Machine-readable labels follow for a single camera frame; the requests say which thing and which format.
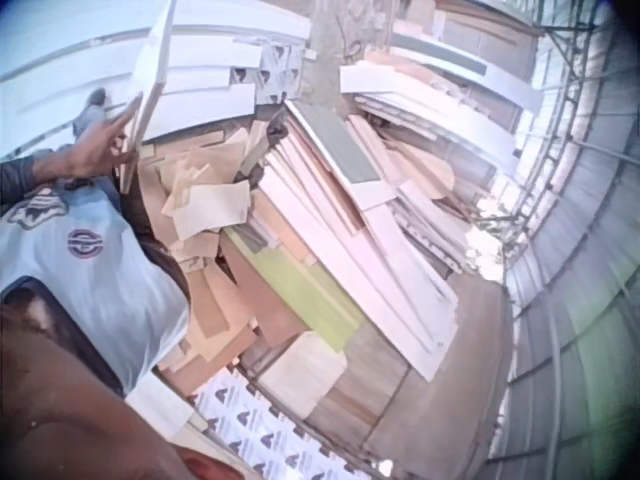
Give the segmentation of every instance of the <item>plywood sheet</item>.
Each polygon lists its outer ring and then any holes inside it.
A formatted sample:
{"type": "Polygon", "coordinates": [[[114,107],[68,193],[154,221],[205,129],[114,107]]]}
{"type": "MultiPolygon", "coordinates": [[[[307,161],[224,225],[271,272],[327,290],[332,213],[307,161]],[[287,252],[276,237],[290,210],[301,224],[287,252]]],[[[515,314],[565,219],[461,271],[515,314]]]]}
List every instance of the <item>plywood sheet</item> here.
{"type": "Polygon", "coordinates": [[[253,307],[258,326],[268,344],[275,347],[307,331],[307,326],[265,282],[226,234],[222,235],[220,243],[238,288],[253,307]]]}
{"type": "Polygon", "coordinates": [[[260,376],[259,382],[305,419],[346,368],[344,353],[332,350],[315,332],[305,332],[260,376]]]}
{"type": "Polygon", "coordinates": [[[340,444],[359,449],[409,365],[369,322],[344,349],[347,369],[318,403],[307,423],[340,444]]]}

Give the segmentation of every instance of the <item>hand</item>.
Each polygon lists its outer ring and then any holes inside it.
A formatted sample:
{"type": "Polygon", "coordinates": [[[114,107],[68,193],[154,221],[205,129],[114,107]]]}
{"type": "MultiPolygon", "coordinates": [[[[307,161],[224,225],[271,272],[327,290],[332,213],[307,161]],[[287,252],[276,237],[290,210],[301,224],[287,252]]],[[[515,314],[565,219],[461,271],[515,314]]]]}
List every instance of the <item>hand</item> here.
{"type": "Polygon", "coordinates": [[[76,143],[64,159],[66,177],[91,178],[111,173],[114,167],[130,163],[137,152],[122,153],[124,127],[140,108],[142,95],[138,95],[117,117],[93,125],[76,143]]]}

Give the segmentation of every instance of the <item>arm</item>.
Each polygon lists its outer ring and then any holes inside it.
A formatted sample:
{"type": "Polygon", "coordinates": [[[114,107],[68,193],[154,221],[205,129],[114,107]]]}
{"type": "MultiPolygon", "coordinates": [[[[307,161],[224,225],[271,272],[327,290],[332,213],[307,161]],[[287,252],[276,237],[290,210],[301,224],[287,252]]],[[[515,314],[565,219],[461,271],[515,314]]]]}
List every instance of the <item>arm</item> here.
{"type": "Polygon", "coordinates": [[[67,175],[66,152],[41,150],[0,164],[0,206],[11,207],[39,185],[67,175]]]}
{"type": "Polygon", "coordinates": [[[81,141],[57,152],[41,150],[28,157],[0,164],[0,206],[11,206],[39,185],[58,178],[91,178],[135,159],[135,152],[120,153],[118,137],[140,107],[141,96],[111,121],[96,124],[81,141]]]}

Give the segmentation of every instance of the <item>wooden floor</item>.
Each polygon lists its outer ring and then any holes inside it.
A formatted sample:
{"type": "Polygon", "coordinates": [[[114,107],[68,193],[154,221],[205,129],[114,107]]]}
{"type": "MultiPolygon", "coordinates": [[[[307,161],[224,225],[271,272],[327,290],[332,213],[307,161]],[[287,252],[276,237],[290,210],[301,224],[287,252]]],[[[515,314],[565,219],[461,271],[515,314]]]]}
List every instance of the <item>wooden floor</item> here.
{"type": "Polygon", "coordinates": [[[502,287],[467,275],[450,283],[460,328],[440,371],[430,383],[410,371],[364,445],[429,480],[471,478],[486,459],[513,350],[502,287]]]}

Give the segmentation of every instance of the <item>brown wooden panel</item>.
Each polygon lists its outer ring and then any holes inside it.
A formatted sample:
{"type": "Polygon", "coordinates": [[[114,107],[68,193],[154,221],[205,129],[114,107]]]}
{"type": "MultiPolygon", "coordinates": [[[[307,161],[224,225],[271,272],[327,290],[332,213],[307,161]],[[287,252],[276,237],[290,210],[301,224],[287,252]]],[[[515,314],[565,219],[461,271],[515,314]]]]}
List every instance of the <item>brown wooden panel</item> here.
{"type": "Polygon", "coordinates": [[[249,348],[255,340],[255,333],[249,327],[245,327],[210,362],[202,355],[197,355],[177,372],[163,370],[162,375],[181,394],[190,395],[249,348]]]}
{"type": "Polygon", "coordinates": [[[245,301],[256,314],[260,330],[272,347],[308,330],[225,234],[220,247],[245,301]]]}
{"type": "Polygon", "coordinates": [[[347,370],[306,421],[345,446],[358,449],[405,375],[408,364],[365,322],[345,347],[347,370]]]}

